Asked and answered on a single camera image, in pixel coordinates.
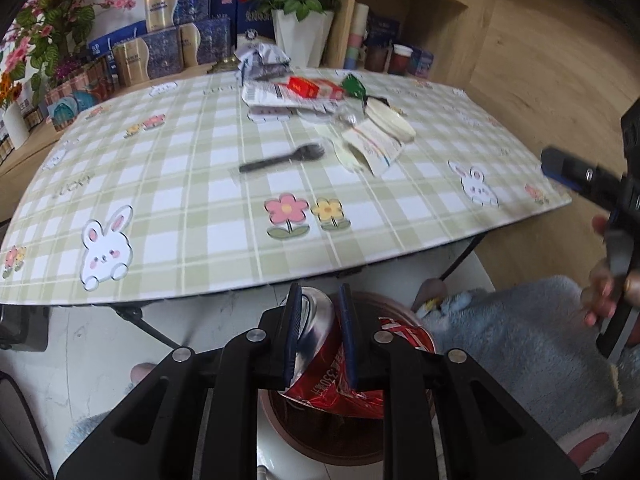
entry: person's foot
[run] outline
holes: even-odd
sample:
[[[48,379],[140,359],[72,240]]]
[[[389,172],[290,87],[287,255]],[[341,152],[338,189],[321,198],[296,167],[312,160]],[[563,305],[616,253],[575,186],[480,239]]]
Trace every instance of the person's foot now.
[[[131,369],[131,382],[137,386],[142,379],[149,375],[149,372],[156,367],[155,364],[152,363],[140,363],[139,365],[135,365]]]
[[[429,278],[422,282],[418,294],[415,297],[414,304],[411,306],[412,312],[416,312],[429,300],[436,298],[446,298],[449,295],[447,285],[437,278]]]

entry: person's hand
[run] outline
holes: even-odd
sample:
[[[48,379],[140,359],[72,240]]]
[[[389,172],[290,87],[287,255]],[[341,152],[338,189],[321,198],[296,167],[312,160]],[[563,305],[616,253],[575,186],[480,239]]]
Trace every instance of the person's hand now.
[[[604,216],[594,216],[591,221],[593,230],[599,235],[604,234],[607,219]],[[616,311],[616,302],[611,299],[613,292],[613,276],[606,260],[600,260],[589,273],[589,286],[582,291],[580,302],[587,309],[584,322],[587,326],[594,326],[599,319],[611,318]],[[632,270],[624,285],[625,299],[632,305],[640,307],[640,271]],[[628,345],[640,343],[640,319],[636,322]]]

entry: pink bunny ear on clothing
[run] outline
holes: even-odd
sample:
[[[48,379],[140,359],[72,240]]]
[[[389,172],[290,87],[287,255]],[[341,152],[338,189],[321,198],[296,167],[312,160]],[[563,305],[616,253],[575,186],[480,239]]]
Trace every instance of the pink bunny ear on clothing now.
[[[118,209],[111,219],[109,220],[109,229],[111,231],[122,232],[122,230],[129,225],[131,217],[133,216],[133,208],[130,205],[126,205]]]
[[[88,249],[90,245],[96,243],[102,236],[102,226],[95,220],[89,220],[82,229],[82,243]]]
[[[479,180],[480,182],[484,182],[484,173],[481,170],[478,170],[478,168],[471,168],[471,170],[469,171],[469,174],[471,175],[471,178],[474,180]]]
[[[458,176],[465,178],[466,177],[466,171],[462,169],[462,167],[457,163],[454,162],[453,160],[449,161],[449,167],[458,174]]]

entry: white vase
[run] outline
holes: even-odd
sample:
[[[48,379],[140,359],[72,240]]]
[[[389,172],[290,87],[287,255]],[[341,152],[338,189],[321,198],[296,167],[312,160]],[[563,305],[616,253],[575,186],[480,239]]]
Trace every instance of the white vase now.
[[[276,43],[291,58],[291,66],[317,68],[334,20],[332,12],[311,12],[298,21],[296,13],[273,10]]]
[[[24,141],[29,138],[29,130],[24,123],[22,114],[20,113],[20,106],[18,103],[11,103],[9,107],[4,111],[2,115],[4,126],[9,133],[9,138],[17,150],[24,144]]]

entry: checkered tablecloth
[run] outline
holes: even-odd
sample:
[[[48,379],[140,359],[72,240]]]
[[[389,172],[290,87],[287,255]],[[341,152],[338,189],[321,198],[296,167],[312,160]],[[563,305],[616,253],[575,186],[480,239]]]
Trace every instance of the checkered tablecloth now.
[[[301,73],[335,82],[346,74]],[[333,153],[241,178],[244,161],[340,129],[297,116],[253,122],[233,73],[84,112],[14,215],[0,253],[0,303],[151,300],[291,280],[432,248],[570,202],[464,92],[358,76],[417,131],[382,178],[350,173]],[[145,121],[149,129],[135,126]],[[497,204],[469,198],[481,192],[474,182],[482,177]]]

